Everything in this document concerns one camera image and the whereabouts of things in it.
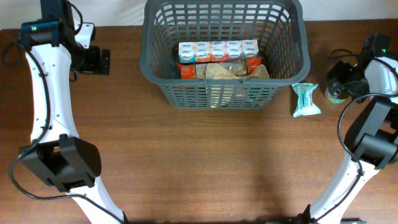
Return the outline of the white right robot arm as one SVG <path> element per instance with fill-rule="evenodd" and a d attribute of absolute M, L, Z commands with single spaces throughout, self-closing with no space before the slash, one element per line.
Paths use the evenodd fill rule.
<path fill-rule="evenodd" d="M 343 215 L 364 185 L 380 170 L 397 162 L 397 59 L 374 57 L 364 72 L 370 102 L 347 130 L 337 132 L 345 150 L 341 165 L 323 194 L 292 223 L 342 223 Z"/>

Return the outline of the Kleenex tissue multipack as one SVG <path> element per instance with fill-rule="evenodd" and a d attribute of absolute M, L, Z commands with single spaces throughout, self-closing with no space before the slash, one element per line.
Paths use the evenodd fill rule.
<path fill-rule="evenodd" d="M 178 57 L 182 64 L 230 62 L 257 57 L 258 54 L 259 44 L 256 39 L 180 42 L 178 44 Z"/>

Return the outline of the orange pasta packet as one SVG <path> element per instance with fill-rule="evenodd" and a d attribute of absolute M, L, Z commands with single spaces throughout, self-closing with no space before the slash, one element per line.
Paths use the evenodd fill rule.
<path fill-rule="evenodd" d="M 250 75 L 254 69 L 262 64 L 262 57 L 251 57 L 242 60 L 235 60 L 231 62 L 215 62 L 221 65 L 223 68 L 232 71 L 236 76 L 246 76 Z M 199 79 L 204 80 L 207 79 L 205 77 L 206 66 L 210 63 L 198 63 L 198 64 L 190 64 L 190 65 L 182 65 L 177 63 L 178 68 L 180 69 L 180 78 L 181 79 Z"/>

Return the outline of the metal tin can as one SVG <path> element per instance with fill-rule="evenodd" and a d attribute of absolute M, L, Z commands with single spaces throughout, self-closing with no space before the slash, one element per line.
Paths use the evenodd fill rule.
<path fill-rule="evenodd" d="M 349 98 L 349 94 L 340 82 L 333 82 L 326 87 L 325 97 L 331 103 L 341 104 Z"/>

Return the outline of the teal wet wipes packet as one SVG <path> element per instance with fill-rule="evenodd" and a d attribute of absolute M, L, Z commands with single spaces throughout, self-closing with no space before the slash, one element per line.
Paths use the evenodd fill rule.
<path fill-rule="evenodd" d="M 295 83 L 292 85 L 293 91 L 297 94 L 297 107 L 293 113 L 293 117 L 310 116 L 320 114 L 320 108 L 314 104 L 312 99 L 313 91 L 318 85 L 312 83 Z"/>

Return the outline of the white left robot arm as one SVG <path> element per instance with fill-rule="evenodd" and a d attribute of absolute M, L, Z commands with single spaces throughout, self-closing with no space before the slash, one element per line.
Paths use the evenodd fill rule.
<path fill-rule="evenodd" d="M 31 144 L 17 160 L 44 184 L 72 198 L 92 223 L 127 223 L 102 180 L 98 148 L 79 137 L 72 113 L 70 82 L 79 73 L 108 75 L 110 51 L 91 44 L 95 25 L 67 0 L 40 3 L 42 17 L 21 26 L 16 44 L 32 76 L 34 124 Z"/>

